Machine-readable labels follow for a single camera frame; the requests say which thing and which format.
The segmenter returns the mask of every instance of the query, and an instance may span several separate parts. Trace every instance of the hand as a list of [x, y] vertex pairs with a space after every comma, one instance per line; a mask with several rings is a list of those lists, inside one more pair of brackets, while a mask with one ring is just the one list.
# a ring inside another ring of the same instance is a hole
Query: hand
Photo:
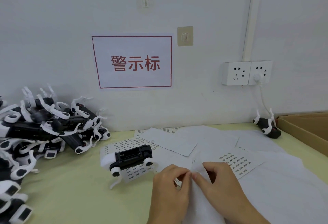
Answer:
[[[174, 179], [182, 181], [182, 188], [176, 188]], [[147, 224], [180, 224], [189, 204], [191, 172], [174, 164], [154, 176], [152, 202]]]
[[239, 181], [227, 163], [205, 162], [203, 166], [212, 183], [199, 173], [193, 172], [192, 178], [216, 211], [234, 224], [269, 224], [248, 201]]

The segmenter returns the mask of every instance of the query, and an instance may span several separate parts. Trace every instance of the red border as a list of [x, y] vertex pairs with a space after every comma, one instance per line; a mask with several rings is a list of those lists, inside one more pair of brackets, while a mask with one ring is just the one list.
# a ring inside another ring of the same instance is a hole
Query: red border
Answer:
[[101, 87], [100, 86], [100, 79], [99, 79], [99, 73], [98, 73], [98, 66], [97, 66], [97, 59], [96, 59], [96, 52], [94, 50], [94, 44], [93, 44], [93, 38], [94, 37], [170, 37], [171, 38], [171, 75], [170, 75], [170, 85], [169, 86], [140, 86], [140, 87], [171, 87], [172, 86], [172, 36], [91, 36], [92, 38], [92, 46], [93, 46], [93, 54], [94, 54], [94, 60], [96, 61], [96, 69], [97, 69], [97, 76], [98, 76], [98, 82], [99, 82], [99, 88], [100, 89], [129, 89], [129, 88], [138, 88], [138, 87]]

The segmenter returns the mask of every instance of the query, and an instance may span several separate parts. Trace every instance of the power cord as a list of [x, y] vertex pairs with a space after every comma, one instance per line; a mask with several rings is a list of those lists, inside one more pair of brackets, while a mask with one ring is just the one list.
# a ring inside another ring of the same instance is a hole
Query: power cord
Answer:
[[[259, 74], [254, 75], [253, 78], [254, 78], [254, 81], [257, 82], [257, 85], [260, 87], [261, 100], [262, 100], [262, 104], [263, 104], [265, 110], [267, 110], [267, 112], [270, 116], [273, 116], [272, 111], [269, 111], [269, 109], [266, 107], [266, 105], [264, 103], [264, 97], [263, 97], [263, 91], [262, 91], [262, 85], [263, 85], [263, 82], [264, 82], [264, 75], [262, 73], [259, 73]], [[275, 127], [277, 127], [275, 118], [273, 118], [273, 124], [275, 125]]]

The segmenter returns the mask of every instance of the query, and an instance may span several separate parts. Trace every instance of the cardboard box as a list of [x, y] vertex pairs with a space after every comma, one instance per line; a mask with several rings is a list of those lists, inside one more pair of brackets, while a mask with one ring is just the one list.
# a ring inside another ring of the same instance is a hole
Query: cardboard box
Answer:
[[277, 126], [328, 156], [328, 112], [280, 116]]

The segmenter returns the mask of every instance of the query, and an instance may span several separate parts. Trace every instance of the white wall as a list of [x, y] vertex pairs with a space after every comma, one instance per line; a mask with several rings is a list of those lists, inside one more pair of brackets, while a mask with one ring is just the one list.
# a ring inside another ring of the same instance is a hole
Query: white wall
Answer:
[[[0, 0], [0, 93], [51, 83], [61, 100], [93, 96], [111, 130], [248, 122], [261, 107], [256, 87], [221, 85], [223, 62], [242, 57], [250, 0]], [[328, 108], [328, 0], [261, 0], [252, 60], [274, 60], [263, 87], [275, 112]], [[174, 47], [173, 88], [100, 91], [92, 34], [176, 33], [194, 26], [194, 46]]]

